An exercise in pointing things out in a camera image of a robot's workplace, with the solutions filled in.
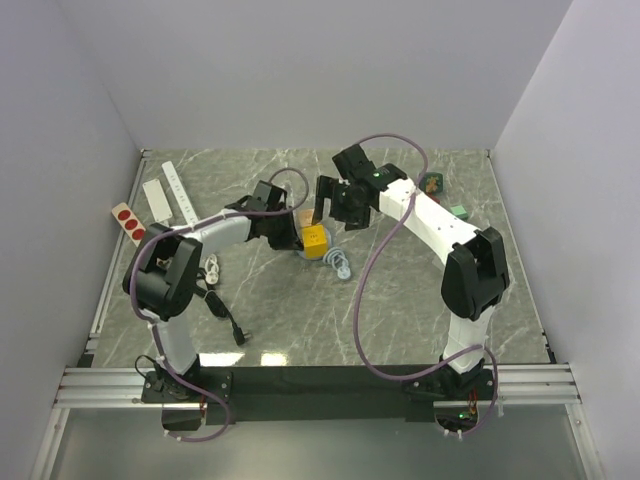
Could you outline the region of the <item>mint green plug adapter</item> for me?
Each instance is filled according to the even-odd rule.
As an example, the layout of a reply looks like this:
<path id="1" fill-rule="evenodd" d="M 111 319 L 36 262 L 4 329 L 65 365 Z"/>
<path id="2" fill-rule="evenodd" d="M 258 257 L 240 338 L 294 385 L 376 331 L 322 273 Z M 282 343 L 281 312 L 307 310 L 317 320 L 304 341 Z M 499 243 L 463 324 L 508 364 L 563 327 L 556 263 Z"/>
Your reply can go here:
<path id="1" fill-rule="evenodd" d="M 469 218 L 469 212 L 462 205 L 454 205 L 450 207 L 450 212 L 458 219 L 466 221 Z"/>

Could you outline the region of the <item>small white power strip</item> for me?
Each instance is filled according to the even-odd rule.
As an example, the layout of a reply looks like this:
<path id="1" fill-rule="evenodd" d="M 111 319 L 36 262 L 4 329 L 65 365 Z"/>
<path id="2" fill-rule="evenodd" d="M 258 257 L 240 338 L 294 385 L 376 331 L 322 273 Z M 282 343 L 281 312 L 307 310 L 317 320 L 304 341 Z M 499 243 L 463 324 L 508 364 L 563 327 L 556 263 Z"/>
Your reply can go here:
<path id="1" fill-rule="evenodd" d="M 153 219 L 156 223 L 168 226 L 173 214 L 160 180 L 147 181 L 142 187 Z"/>

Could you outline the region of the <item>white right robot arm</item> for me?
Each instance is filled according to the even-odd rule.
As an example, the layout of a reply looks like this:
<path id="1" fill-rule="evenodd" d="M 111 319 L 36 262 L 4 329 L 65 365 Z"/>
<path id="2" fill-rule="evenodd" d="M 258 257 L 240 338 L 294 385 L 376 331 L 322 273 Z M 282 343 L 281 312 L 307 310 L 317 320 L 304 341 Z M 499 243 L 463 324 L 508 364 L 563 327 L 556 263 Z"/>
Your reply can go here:
<path id="1" fill-rule="evenodd" d="M 348 230 L 361 230 L 377 211 L 406 227 L 443 263 L 441 297 L 451 317 L 442 359 L 401 379 L 437 374 L 444 395 L 464 397 L 481 380 L 490 319 L 510 285 L 502 235 L 449 213 L 399 167 L 375 166 L 358 144 L 336 154 L 333 162 L 338 177 L 320 176 L 316 181 L 315 223 L 329 215 Z"/>

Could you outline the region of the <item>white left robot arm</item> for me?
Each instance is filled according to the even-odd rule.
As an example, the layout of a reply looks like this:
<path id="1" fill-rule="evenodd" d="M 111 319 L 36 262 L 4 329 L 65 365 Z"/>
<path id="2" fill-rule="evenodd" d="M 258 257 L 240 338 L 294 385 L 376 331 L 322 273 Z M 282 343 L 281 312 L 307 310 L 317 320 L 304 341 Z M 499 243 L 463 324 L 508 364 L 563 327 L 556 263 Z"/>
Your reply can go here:
<path id="1" fill-rule="evenodd" d="M 252 194 L 201 222 L 147 228 L 122 288 L 135 315 L 147 324 L 158 352 L 156 375 L 176 401 L 211 395 L 202 386 L 199 355 L 186 322 L 180 318 L 194 296 L 203 259 L 260 237 L 274 250 L 300 251 L 296 207 L 287 203 L 287 196 L 285 189 L 260 181 Z"/>

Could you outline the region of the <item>yellow cube socket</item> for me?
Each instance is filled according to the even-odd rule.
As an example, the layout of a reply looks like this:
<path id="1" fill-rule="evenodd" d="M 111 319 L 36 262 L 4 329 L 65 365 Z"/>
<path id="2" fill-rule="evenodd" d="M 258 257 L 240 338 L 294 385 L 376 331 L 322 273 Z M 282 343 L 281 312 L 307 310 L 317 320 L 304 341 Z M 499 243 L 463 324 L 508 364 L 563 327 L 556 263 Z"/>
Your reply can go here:
<path id="1" fill-rule="evenodd" d="M 329 250 L 330 241 L 327 232 L 325 227 L 320 224 L 302 228 L 302 242 L 303 249 L 316 248 L 320 253 L 323 253 L 323 256 Z"/>

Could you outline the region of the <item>green cube adapter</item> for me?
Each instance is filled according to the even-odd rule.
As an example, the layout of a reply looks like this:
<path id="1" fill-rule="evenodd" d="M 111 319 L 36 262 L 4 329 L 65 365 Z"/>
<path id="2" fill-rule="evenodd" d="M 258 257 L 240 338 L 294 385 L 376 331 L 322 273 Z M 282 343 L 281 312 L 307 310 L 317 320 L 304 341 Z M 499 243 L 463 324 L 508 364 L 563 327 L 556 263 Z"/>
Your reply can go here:
<path id="1" fill-rule="evenodd" d="M 419 182 L 419 189 L 427 195 L 440 195 L 444 187 L 444 175 L 439 172 L 427 172 Z"/>

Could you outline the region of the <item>beige power strip red sockets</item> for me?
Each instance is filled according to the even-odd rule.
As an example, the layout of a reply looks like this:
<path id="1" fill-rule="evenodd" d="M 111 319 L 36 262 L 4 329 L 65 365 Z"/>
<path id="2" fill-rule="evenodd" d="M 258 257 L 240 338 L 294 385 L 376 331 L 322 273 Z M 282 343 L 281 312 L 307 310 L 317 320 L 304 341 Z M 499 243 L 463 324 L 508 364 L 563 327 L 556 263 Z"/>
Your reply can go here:
<path id="1" fill-rule="evenodd" d="M 111 210 L 121 229 L 132 243 L 138 247 L 143 239 L 146 228 L 126 203 L 120 203 Z"/>

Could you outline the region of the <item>long white power strip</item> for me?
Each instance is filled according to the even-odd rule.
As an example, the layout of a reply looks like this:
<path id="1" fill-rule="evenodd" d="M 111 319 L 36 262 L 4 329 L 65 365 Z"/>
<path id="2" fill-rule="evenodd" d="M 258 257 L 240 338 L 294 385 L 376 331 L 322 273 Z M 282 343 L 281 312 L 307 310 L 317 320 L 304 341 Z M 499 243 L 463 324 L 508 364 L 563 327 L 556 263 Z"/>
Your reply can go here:
<path id="1" fill-rule="evenodd" d="M 174 194 L 178 207 L 182 213 L 184 221 L 187 224 L 196 224 L 198 222 L 198 216 L 194 210 L 194 207 L 188 197 L 188 194 L 184 188 L 184 185 L 179 177 L 179 174 L 171 161 L 164 162 L 162 170 L 168 181 L 168 184 Z"/>

